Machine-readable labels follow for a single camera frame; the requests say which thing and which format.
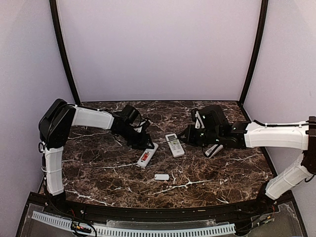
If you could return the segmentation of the white remote with compartment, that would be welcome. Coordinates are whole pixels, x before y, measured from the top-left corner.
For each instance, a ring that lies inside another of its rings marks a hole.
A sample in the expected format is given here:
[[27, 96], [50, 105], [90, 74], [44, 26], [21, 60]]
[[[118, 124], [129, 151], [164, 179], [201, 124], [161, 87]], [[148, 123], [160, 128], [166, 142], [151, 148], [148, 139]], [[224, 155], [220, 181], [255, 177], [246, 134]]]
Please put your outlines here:
[[153, 143], [154, 148], [153, 149], [146, 149], [141, 157], [139, 158], [139, 160], [137, 161], [137, 165], [140, 167], [146, 167], [149, 163], [149, 161], [151, 160], [151, 158], [154, 156], [157, 148], [158, 148], [158, 144], [157, 143]]

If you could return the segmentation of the red orange battery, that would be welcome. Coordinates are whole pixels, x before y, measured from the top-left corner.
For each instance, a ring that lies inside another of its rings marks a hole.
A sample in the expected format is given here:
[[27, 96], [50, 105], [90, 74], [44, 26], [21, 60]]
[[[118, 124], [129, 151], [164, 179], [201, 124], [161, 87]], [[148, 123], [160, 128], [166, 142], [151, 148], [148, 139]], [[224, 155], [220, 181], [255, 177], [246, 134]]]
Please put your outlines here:
[[143, 153], [143, 155], [141, 157], [141, 161], [146, 162], [146, 161], [150, 160], [151, 157], [152, 157], [151, 152], [146, 151]]

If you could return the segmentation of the white remote with green buttons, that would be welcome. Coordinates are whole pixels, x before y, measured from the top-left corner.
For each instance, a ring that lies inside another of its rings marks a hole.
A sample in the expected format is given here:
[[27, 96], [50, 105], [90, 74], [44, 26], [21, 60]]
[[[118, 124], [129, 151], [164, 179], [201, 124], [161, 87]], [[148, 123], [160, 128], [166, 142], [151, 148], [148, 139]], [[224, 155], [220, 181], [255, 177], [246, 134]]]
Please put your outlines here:
[[181, 157], [185, 154], [185, 151], [175, 133], [167, 134], [165, 138], [174, 158]]

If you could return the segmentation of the white battery cover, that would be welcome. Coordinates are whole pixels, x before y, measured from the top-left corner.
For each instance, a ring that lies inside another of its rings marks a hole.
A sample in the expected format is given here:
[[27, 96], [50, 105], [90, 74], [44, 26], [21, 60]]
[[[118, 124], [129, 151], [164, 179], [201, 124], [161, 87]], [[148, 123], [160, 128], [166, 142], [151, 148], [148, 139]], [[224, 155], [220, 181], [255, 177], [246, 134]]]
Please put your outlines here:
[[169, 175], [168, 174], [155, 174], [154, 179], [159, 180], [159, 181], [167, 181], [169, 180]]

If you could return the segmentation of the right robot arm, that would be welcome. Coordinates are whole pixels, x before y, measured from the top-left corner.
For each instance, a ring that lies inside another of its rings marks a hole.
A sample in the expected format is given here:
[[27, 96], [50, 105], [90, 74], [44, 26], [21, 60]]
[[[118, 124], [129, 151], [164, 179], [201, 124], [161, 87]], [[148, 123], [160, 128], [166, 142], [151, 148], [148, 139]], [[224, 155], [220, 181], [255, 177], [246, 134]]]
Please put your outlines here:
[[281, 174], [262, 186], [252, 210], [263, 214], [271, 200], [316, 174], [316, 118], [294, 123], [261, 123], [237, 121], [230, 124], [218, 105], [194, 109], [193, 124], [178, 135], [187, 145], [204, 148], [208, 145], [232, 149], [281, 147], [301, 150], [301, 155]]

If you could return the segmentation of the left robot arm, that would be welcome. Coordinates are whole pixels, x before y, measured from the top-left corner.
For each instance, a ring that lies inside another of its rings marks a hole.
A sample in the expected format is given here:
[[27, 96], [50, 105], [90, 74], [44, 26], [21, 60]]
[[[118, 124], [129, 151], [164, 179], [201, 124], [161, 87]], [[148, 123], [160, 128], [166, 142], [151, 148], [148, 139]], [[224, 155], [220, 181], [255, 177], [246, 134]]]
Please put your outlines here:
[[64, 191], [62, 153], [73, 126], [109, 130], [124, 138], [131, 148], [152, 156], [158, 145], [146, 132], [150, 125], [148, 120], [142, 120], [138, 126], [133, 125], [138, 116], [139, 111], [131, 105], [126, 105], [121, 111], [110, 112], [56, 99], [39, 122], [39, 152], [43, 154], [42, 170], [48, 193], [56, 196]]

